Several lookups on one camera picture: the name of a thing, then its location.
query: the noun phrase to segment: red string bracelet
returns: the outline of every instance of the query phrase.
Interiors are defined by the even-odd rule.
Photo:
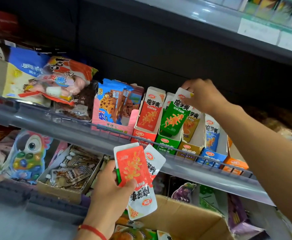
[[[105,238],[104,234],[102,234],[99,230],[97,230],[96,228],[92,227],[92,226],[88,226],[88,225],[80,225],[78,227],[78,230],[80,229],[84,229],[84,230],[88,230],[90,232],[95,233],[98,237],[100,237],[102,240],[107,240],[107,238]]]

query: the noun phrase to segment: brand logo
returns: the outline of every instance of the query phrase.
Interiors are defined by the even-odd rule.
[[[235,164],[235,165],[238,165],[239,164],[239,162],[238,161],[235,161],[235,160],[231,160],[230,161],[232,164]]]
[[[208,156],[214,156],[215,155],[215,153],[212,153],[212,152],[206,152],[206,154],[208,155]]]
[[[164,143],[168,143],[169,141],[167,140],[167,139],[165,139],[165,138],[161,138],[160,139],[162,142],[164,142]]]
[[[152,153],[150,153],[150,152],[146,152],[146,157],[147,157],[150,161],[152,161],[152,160],[154,159]]]
[[[146,200],[144,200],[143,201],[143,203],[141,203],[143,206],[148,206],[148,205],[150,205],[151,203],[152,203],[152,199],[146,199]]]
[[[144,136],[144,133],[143,132],[140,132],[140,131],[136,131],[136,135]]]

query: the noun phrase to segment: pink display box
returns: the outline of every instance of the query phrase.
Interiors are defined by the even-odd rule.
[[[99,110],[99,105],[100,105],[100,100],[95,98],[94,99],[92,124],[102,125],[102,126],[105,126],[106,128],[110,128],[110,129],[113,129],[113,130],[116,130],[116,131],[119,131],[119,132],[123,132],[123,133],[128,134],[128,135],[132,135],[132,133],[134,131],[134,126],[135,126],[136,120],[138,118],[138,115],[139,115],[139,112],[140,112],[140,109],[141,109],[141,106],[140,106],[139,109],[133,109],[132,110],[132,113],[131,113],[130,118],[129,118],[128,125],[124,126],[124,125],[111,123],[111,122],[108,122],[106,120],[100,120],[99,119],[99,113],[101,113],[101,111]],[[95,126],[92,126],[92,130],[93,131],[98,131],[99,129],[97,129]],[[110,134],[114,135],[114,136],[118,136],[117,133],[111,132]],[[120,135],[120,137],[123,137],[123,138],[126,138],[126,139],[129,138],[129,136],[124,136],[124,135]]]

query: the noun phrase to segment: green package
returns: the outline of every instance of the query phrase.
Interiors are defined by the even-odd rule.
[[[190,98],[192,95],[191,92],[183,88],[177,90],[172,103],[169,104],[164,116],[162,116],[160,130],[172,136],[176,136],[179,133],[184,121],[192,110],[192,106],[183,104],[182,100]]]

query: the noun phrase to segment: metal shelf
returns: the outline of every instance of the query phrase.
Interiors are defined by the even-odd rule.
[[[240,12],[239,8],[231,9],[223,6],[223,2],[215,4],[207,0],[85,1],[134,15],[257,56],[292,65],[292,42],[290,41],[287,44],[283,40],[292,39],[292,28],[273,24],[255,16],[247,16]],[[250,37],[242,35],[244,32],[239,32],[242,19],[250,19],[256,23],[256,26],[258,22],[261,22],[265,27],[274,27],[274,29],[280,30],[278,31],[277,39],[271,38],[271,42],[267,43],[258,40],[258,35],[250,34]]]
[[[109,130],[91,130],[92,126],[99,129],[100,127],[89,122],[71,119],[39,106],[9,102],[10,100],[4,99],[4,103],[0,104],[0,123],[3,125],[28,129],[109,155],[113,155],[115,146],[130,143],[129,139],[110,135]],[[123,134],[117,131],[112,132],[118,135]],[[161,169],[164,173],[274,206],[274,203],[252,172],[248,170],[244,170],[243,174],[239,176],[169,153],[164,153],[163,155],[167,159]]]

